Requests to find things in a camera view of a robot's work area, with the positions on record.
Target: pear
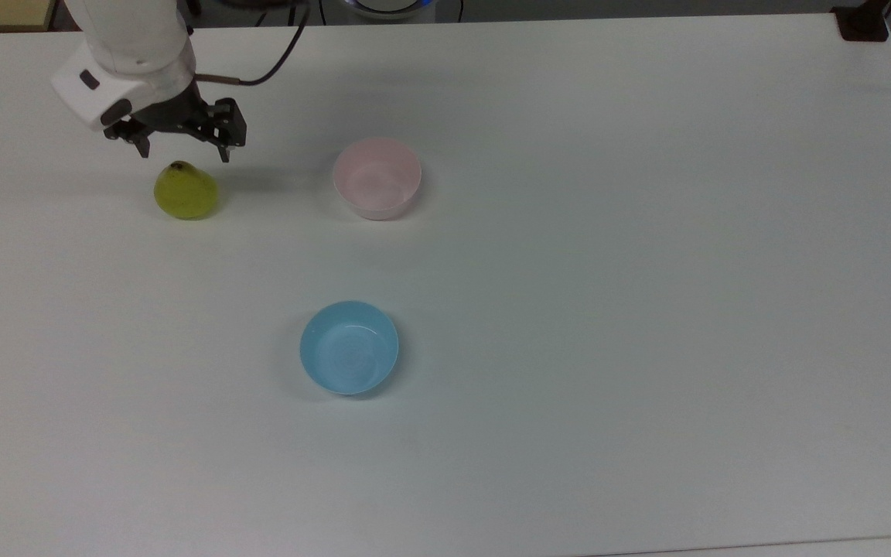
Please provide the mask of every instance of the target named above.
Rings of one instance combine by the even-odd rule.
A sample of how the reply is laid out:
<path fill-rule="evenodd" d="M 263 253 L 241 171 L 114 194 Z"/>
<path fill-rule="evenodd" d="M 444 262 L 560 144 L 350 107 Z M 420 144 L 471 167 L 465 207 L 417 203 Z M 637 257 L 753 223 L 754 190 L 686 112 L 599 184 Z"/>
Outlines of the pear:
<path fill-rule="evenodd" d="M 163 212 L 172 217 L 196 219 L 215 208 L 219 186 L 203 170 L 184 161 L 175 161 L 156 177 L 153 198 Z"/>

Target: gray floor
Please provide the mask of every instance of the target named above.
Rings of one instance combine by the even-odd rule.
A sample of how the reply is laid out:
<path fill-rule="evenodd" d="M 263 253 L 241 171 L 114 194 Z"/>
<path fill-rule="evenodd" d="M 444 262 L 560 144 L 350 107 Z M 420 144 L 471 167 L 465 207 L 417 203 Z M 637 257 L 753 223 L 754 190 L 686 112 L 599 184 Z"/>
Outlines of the gray floor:
<path fill-rule="evenodd" d="M 855 6 L 861 0 L 466 0 L 464 22 L 527 21 L 552 19 L 669 17 L 669 15 L 733 15 L 827 13 L 832 6 Z M 315 2 L 310 25 L 322 25 L 319 3 L 329 25 L 346 25 L 343 0 Z M 192 15 L 184 0 L 178 6 L 193 27 L 251 27 L 261 14 L 236 10 L 218 0 L 200 0 L 202 13 Z M 455 22 L 460 0 L 439 0 L 435 5 L 436 22 Z M 262 25 L 287 25 L 287 10 L 269 13 Z M 63 6 L 57 11 L 54 27 L 70 28 L 70 16 Z"/>

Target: white device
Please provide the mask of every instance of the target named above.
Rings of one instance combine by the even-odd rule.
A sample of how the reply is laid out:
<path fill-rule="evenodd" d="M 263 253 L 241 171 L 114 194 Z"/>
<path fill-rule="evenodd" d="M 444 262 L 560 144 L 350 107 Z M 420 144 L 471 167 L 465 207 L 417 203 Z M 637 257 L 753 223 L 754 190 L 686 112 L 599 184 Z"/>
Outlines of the white device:
<path fill-rule="evenodd" d="M 194 52 L 174 0 L 67 0 L 67 9 L 85 42 L 50 82 L 92 130 L 191 84 Z"/>
<path fill-rule="evenodd" d="M 211 142 L 223 162 L 230 149 L 245 144 L 247 126 L 236 101 L 208 105 L 198 92 L 191 39 L 176 1 L 67 0 L 67 8 L 85 41 L 50 82 L 90 129 L 130 142 L 144 157 L 153 132 Z"/>
<path fill-rule="evenodd" d="M 350 22 L 435 22 L 438 0 L 343 0 Z"/>

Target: white table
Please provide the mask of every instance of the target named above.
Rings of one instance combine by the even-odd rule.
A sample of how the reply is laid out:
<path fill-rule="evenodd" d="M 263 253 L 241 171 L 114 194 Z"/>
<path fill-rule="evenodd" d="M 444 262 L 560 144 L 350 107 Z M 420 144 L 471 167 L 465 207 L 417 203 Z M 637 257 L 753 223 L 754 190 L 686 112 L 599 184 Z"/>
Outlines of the white table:
<path fill-rule="evenodd" d="M 644 553 L 643 557 L 891 557 L 891 538 Z"/>
<path fill-rule="evenodd" d="M 290 29 L 194 36 L 260 74 Z M 81 128 L 0 36 L 0 555 L 547 556 L 891 535 L 891 42 L 832 15 L 309 29 L 248 145 Z M 328 186 L 409 142 L 420 205 Z M 152 202 L 174 159 L 219 213 Z M 342 299 L 403 342 L 304 375 Z"/>

